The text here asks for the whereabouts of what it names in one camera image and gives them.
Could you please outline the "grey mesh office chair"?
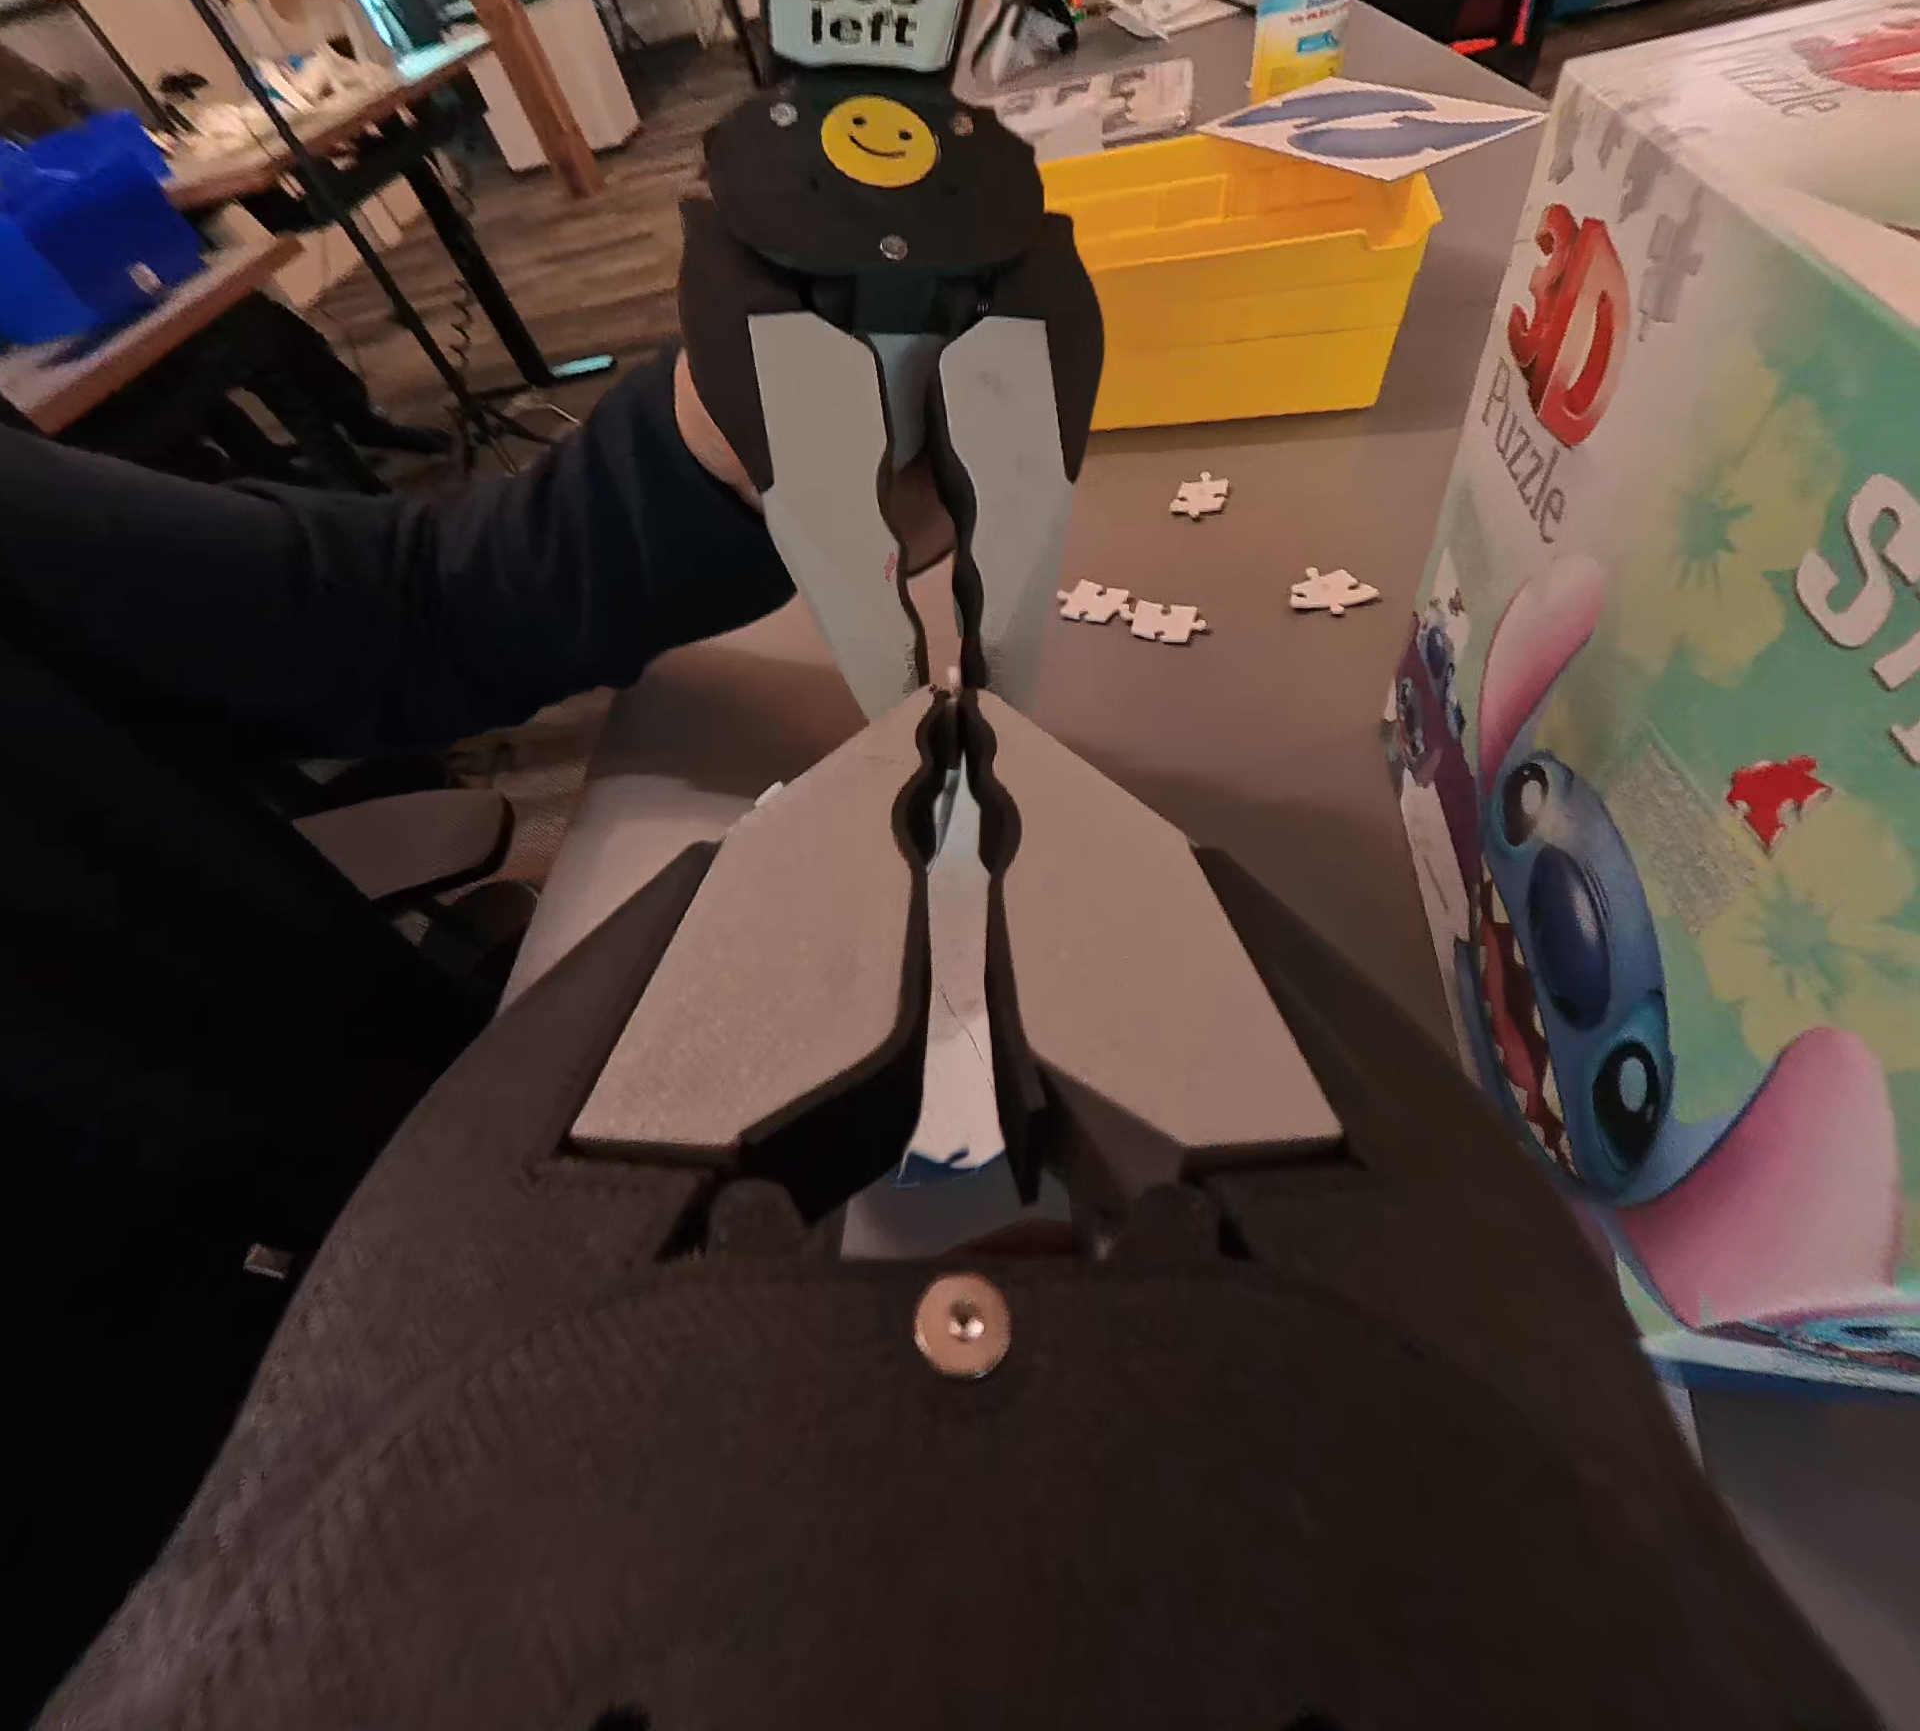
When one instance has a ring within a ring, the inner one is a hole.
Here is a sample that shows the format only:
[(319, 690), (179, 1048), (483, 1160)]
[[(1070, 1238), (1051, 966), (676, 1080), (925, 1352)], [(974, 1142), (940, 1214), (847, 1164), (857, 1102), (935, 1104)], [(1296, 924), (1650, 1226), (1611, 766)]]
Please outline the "grey mesh office chair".
[(399, 914), (492, 880), (516, 810), (493, 788), (433, 788), (323, 810), (294, 830), (377, 910)]

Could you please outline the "person's left hand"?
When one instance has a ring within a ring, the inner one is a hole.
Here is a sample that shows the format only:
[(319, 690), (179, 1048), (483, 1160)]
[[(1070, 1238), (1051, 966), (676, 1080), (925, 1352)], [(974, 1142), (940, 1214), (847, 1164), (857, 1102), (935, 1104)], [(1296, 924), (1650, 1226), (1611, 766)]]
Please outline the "person's left hand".
[(732, 442), (707, 410), (684, 344), (676, 344), (671, 374), (671, 410), (676, 432), (685, 454), (707, 478), (732, 492), (740, 504), (764, 520), (764, 502), (754, 474), (742, 464)]

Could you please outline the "blue plastic bin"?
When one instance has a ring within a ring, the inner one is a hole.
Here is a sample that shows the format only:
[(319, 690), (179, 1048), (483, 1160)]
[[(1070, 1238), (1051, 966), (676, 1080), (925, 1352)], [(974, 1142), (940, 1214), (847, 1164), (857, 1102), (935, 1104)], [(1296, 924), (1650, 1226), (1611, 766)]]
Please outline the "blue plastic bin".
[(134, 113), (1, 149), (1, 342), (55, 346), (128, 326), (204, 267), (169, 163)]

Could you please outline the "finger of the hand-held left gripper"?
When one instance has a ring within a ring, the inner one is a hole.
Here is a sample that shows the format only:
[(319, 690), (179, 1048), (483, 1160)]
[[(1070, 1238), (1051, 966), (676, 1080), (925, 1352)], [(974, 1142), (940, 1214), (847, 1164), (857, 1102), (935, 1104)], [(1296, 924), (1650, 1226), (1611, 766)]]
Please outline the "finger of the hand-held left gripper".
[(923, 634), (904, 596), (882, 502), (894, 444), (876, 352), (814, 312), (746, 324), (771, 484), (762, 514), (865, 720), (923, 686)]
[(1042, 322), (979, 322), (937, 360), (962, 682), (1033, 706), (1074, 504)]

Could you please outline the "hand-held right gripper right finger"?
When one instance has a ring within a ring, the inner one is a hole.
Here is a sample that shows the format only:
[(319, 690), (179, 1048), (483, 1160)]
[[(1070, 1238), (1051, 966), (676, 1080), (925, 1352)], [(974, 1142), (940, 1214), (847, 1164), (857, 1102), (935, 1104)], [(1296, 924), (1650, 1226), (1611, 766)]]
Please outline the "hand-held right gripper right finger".
[(1003, 1158), (1094, 1202), (1345, 1140), (1183, 832), (991, 692), (964, 696)]

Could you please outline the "white paper sheet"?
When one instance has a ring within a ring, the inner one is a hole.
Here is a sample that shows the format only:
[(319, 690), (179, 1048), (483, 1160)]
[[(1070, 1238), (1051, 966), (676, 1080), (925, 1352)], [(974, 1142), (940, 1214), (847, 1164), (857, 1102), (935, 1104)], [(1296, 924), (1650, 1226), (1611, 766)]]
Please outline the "white paper sheet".
[(1223, 115), (1201, 127), (1201, 135), (1389, 185), (1534, 131), (1543, 121), (1539, 111), (1330, 79)]

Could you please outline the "yellow plastic bin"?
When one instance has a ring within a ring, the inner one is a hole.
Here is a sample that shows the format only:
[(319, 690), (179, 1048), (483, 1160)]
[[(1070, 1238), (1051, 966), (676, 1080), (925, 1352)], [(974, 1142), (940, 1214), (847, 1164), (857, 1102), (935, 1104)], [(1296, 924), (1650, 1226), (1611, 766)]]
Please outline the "yellow plastic bin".
[(1380, 400), (1442, 221), (1422, 173), (1375, 181), (1203, 135), (1037, 173), (1100, 304), (1096, 432)]

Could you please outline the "printed cardboard puzzle box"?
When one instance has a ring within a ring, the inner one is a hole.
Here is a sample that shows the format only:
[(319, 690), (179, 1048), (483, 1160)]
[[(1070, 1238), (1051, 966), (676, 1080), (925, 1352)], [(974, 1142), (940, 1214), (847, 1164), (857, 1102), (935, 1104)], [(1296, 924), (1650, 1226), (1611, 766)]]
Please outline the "printed cardboard puzzle box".
[(1561, 71), (1393, 690), (1452, 1032), (1686, 1382), (1916, 1400), (1917, 0)]

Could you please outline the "black and white tag sheet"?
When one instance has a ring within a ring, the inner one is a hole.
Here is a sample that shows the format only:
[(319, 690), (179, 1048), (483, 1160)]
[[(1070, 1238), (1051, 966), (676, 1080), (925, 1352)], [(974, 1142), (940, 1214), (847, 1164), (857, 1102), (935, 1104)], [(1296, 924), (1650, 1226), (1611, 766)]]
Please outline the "black and white tag sheet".
[(1191, 99), (1191, 63), (1168, 61), (1021, 89), (991, 103), (991, 113), (1046, 165), (1185, 135)]

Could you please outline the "black framed tag board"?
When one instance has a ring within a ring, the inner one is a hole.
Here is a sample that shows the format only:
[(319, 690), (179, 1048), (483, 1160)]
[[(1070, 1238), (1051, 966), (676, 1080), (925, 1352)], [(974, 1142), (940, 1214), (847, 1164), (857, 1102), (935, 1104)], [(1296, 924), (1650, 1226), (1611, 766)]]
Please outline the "black framed tag board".
[(113, 113), (129, 113), (147, 133), (171, 129), (80, 0), (14, 0), (1, 9), (3, 143), (31, 145)]

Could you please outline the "partly built blue puzzle ball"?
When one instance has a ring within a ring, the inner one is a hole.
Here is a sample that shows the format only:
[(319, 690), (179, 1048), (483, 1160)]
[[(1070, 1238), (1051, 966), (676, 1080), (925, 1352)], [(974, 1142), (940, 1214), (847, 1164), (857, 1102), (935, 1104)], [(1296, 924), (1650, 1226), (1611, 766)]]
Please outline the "partly built blue puzzle ball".
[(770, 1058), (754, 1088), (770, 1104), (740, 1132), (742, 1174), (778, 1182), (819, 1214), (878, 1176), (931, 1184), (983, 1170), (1001, 1154), (988, 1012), (988, 900), (979, 806), (951, 772), (935, 798), (912, 800), (906, 828), (929, 828), (922, 890), (890, 836), (876, 848), (878, 812), (852, 812), (821, 764), (805, 780), (765, 786), (750, 820), (779, 824), (821, 876), (770, 914), (762, 966)]

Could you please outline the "white cabinet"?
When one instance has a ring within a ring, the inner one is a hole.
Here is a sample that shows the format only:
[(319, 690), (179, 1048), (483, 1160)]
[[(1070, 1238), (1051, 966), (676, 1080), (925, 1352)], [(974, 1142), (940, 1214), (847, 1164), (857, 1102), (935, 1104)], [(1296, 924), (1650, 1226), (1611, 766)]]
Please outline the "white cabinet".
[[(623, 151), (642, 121), (615, 63), (594, 0), (519, 0), (563, 105), (595, 157)], [(483, 105), (483, 123), (505, 171), (516, 179), (547, 169), (543, 151), (493, 53), (468, 67)]]

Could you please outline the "wooden desk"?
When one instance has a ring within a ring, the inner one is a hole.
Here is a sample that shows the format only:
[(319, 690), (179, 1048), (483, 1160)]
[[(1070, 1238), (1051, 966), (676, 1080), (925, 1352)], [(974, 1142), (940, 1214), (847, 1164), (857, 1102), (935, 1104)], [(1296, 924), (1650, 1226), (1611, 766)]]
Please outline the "wooden desk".
[(363, 135), (416, 125), (425, 101), (489, 53), (489, 35), (470, 33), (389, 69), (360, 65), (331, 97), (295, 109), (279, 127), (259, 105), (212, 107), (200, 129), (173, 139), (162, 191), (179, 213), (200, 213), (262, 195), (298, 177), (305, 161), (346, 161)]
[(224, 249), (128, 326), (97, 340), (71, 340), (1, 354), (1, 400), (25, 426), (57, 438), (196, 340), (227, 310), (274, 287), (301, 257), (304, 241), (270, 237)]

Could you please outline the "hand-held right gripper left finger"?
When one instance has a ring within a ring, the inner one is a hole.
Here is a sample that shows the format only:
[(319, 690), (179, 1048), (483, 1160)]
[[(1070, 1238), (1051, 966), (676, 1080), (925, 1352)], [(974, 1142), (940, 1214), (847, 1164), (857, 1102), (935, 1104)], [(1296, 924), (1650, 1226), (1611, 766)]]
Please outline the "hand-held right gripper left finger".
[(950, 762), (951, 700), (917, 690), (720, 840), (571, 1150), (768, 1182), (805, 1218), (900, 1162), (922, 1110)]

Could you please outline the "black tripod with device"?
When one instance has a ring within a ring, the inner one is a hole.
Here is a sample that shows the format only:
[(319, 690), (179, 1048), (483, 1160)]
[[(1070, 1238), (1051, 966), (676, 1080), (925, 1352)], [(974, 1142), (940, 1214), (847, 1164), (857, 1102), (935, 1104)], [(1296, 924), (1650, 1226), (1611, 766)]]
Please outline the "black tripod with device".
[[(227, 7), (218, 0), (185, 3), (191, 13), (200, 17), (204, 31), (218, 45), (247, 97), (264, 107), (270, 121), (279, 127), (287, 115), (282, 113), (275, 91), (262, 79), (247, 49), (230, 29)], [(346, 161), (305, 161), (298, 177), (286, 177), (270, 191), (287, 193), (298, 185), (305, 229), (318, 235), (335, 233), (355, 251), (363, 271), (386, 298), (396, 326), (413, 340), (431, 374), (443, 386), (453, 414), (451, 446), (458, 454), (460, 474), (472, 478), (483, 454), (488, 454), (499, 470), (516, 474), (519, 468), (516, 464), (514, 444), (533, 448), (546, 448), (550, 444), (546, 436), (524, 422), (522, 412), (546, 412), (570, 424), (571, 414), (553, 402), (553, 392), (608, 378), (615, 372), (618, 360), (605, 352), (586, 354), (565, 362), (546, 360), (505, 287), (493, 273), (492, 261), (485, 257), (472, 221), (448, 195), (436, 171), (436, 157), (448, 141), (433, 117), (433, 101), (440, 99), (440, 95), (425, 101), (418, 123), (389, 123), (371, 131), (371, 135), (363, 135), (348, 151)], [(470, 388), (466, 360), (449, 358), (442, 350), (419, 310), (394, 279), (386, 259), (362, 229), (358, 211), (394, 183), (403, 183), (411, 189), (423, 221), (451, 265), (453, 277), (468, 302), (492, 324), (518, 370), (519, 378), (516, 384), (505, 384), (489, 392)]]

